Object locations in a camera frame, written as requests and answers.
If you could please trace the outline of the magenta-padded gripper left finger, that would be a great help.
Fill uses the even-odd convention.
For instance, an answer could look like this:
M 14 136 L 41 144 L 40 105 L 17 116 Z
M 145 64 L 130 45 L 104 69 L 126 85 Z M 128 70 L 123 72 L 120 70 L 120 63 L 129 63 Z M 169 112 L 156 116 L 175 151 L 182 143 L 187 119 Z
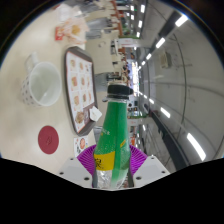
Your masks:
M 92 145 L 77 157 L 70 157 L 57 175 L 84 188 L 94 188 L 96 186 L 94 150 L 95 145 Z

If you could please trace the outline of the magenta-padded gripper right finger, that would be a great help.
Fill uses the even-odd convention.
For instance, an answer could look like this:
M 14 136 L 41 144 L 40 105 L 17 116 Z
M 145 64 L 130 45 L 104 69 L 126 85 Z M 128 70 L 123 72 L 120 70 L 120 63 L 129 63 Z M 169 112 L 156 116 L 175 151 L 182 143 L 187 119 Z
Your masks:
M 143 187 L 170 174 L 156 156 L 147 156 L 134 146 L 130 146 L 130 151 L 128 172 L 128 185 L 130 188 Z

